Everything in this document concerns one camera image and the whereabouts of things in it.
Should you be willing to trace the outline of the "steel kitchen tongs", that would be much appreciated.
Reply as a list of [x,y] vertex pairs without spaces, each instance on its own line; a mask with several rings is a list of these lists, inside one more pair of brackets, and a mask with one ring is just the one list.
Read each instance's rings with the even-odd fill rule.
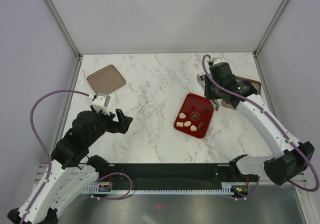
[[[201,88],[203,89],[203,91],[206,90],[206,87],[205,87],[205,76],[204,75],[200,75],[200,74],[197,74],[196,75],[196,80],[198,82],[198,84],[201,86]],[[216,111],[219,110],[221,104],[217,101],[217,100],[210,100],[212,106],[214,107],[214,109]]]

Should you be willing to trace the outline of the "cream rectangular chocolate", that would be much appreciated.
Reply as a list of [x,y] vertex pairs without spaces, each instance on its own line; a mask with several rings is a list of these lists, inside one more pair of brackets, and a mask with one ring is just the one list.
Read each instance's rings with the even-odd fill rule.
[[184,123],[177,121],[176,126],[182,128],[184,126]]

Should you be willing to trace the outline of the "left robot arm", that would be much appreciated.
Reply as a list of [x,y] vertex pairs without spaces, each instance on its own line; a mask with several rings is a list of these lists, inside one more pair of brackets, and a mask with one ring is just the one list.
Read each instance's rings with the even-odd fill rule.
[[87,110],[80,112],[72,127],[56,144],[50,162],[27,201],[9,211],[7,217],[14,224],[56,224],[59,217],[90,184],[111,182],[113,173],[109,163],[99,155],[89,157],[85,166],[68,184],[66,179],[75,171],[89,148],[106,132],[125,134],[133,118],[121,109],[116,113]]

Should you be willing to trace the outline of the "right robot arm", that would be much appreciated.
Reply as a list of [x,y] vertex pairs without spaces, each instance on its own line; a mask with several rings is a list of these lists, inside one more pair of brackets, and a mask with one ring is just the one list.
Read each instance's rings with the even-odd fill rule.
[[241,113],[263,138],[271,154],[269,156],[241,155],[228,169],[233,181],[241,181],[246,175],[268,178],[281,186],[312,169],[315,152],[309,142],[301,142],[292,135],[266,108],[256,87],[246,79],[238,80],[230,65],[222,59],[202,61],[204,95],[209,100],[222,100]]

